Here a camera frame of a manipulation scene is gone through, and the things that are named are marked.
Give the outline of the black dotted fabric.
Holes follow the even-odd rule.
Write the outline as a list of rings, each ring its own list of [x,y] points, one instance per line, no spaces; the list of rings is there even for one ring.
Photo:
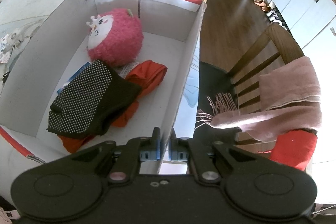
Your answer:
[[[141,91],[138,84],[124,80],[105,62],[95,60],[52,102],[47,130],[73,139],[104,135]]]

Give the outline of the red cloth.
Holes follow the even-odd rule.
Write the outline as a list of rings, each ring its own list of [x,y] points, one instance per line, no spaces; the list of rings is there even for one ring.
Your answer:
[[[131,83],[139,85],[142,88],[142,91],[137,96],[137,100],[134,101],[120,117],[118,117],[113,123],[111,123],[111,126],[116,128],[125,127],[139,107],[138,100],[141,97],[147,96],[154,89],[156,89],[163,81],[166,73],[167,67],[165,65],[156,63],[151,60],[146,60],[143,63],[135,66],[126,75],[125,79]],[[94,138],[94,135],[89,135],[82,139],[73,139],[59,136],[59,139],[63,143],[63,147],[69,153],[77,152],[80,147],[82,147]]]
[[[277,137],[269,159],[298,170],[306,170],[318,137],[304,130],[292,130]]]

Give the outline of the pink round plush toy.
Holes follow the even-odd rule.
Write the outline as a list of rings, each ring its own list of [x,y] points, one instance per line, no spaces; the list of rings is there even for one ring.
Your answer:
[[[130,9],[112,9],[102,15],[91,16],[87,51],[89,58],[101,60],[112,67],[135,61],[143,42],[141,21]]]

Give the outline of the white cardboard box red rim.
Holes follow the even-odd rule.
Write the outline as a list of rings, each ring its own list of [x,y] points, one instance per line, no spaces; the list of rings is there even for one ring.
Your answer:
[[[1,179],[102,141],[161,131],[165,150],[193,64],[203,0],[64,0],[1,90]]]

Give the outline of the black chair seat cushion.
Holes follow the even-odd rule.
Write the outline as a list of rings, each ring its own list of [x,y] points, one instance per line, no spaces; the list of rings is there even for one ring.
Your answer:
[[[199,96],[198,115],[202,113],[215,116],[223,111],[236,110],[238,99],[235,88],[228,73],[209,63],[199,63]],[[211,145],[215,141],[235,144],[238,133],[237,127],[216,129],[204,123],[205,117],[197,117],[194,138],[204,145]]]

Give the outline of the red cloth on chair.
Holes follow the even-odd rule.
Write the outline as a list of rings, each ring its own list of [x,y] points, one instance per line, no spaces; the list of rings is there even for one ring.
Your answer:
[[[318,137],[304,130],[292,130],[277,137],[269,159],[298,170],[306,170]]]

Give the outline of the blue booklet in box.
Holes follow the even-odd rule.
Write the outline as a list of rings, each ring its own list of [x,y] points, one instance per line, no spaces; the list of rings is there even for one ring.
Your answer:
[[[90,61],[87,61],[82,67],[80,67],[58,90],[57,94],[60,94],[63,89],[72,81],[74,80],[84,69],[91,65]]]

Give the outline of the pink fringed scarf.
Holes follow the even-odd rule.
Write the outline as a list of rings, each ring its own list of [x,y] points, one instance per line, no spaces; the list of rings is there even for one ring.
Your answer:
[[[322,124],[321,89],[310,58],[303,56],[259,76],[260,111],[241,114],[231,95],[219,93],[208,102],[211,114],[197,117],[213,128],[238,127],[257,141],[275,141],[291,130],[318,131]]]

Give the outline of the brown wooden chair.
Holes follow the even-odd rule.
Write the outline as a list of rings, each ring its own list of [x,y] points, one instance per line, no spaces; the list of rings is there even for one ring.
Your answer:
[[[240,112],[260,111],[260,75],[303,56],[302,49],[288,31],[277,23],[269,25],[227,73]]]

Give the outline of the row of shoes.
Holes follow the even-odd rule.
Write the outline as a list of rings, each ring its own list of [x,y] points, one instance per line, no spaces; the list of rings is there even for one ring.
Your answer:
[[[285,20],[281,16],[277,8],[270,7],[265,0],[253,0],[254,4],[260,7],[260,9],[265,13],[266,17],[271,23],[277,23],[285,30],[289,30],[285,23]]]

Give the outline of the papers on table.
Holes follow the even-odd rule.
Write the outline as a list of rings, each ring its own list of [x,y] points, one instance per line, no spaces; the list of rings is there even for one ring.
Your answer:
[[[1,38],[1,64],[9,62],[13,49],[17,48],[23,40],[24,37],[20,29],[15,29]]]

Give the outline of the white cabinet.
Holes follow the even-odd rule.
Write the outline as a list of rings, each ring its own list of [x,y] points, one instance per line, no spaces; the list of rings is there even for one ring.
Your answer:
[[[334,18],[333,0],[270,0],[301,48],[308,45]]]

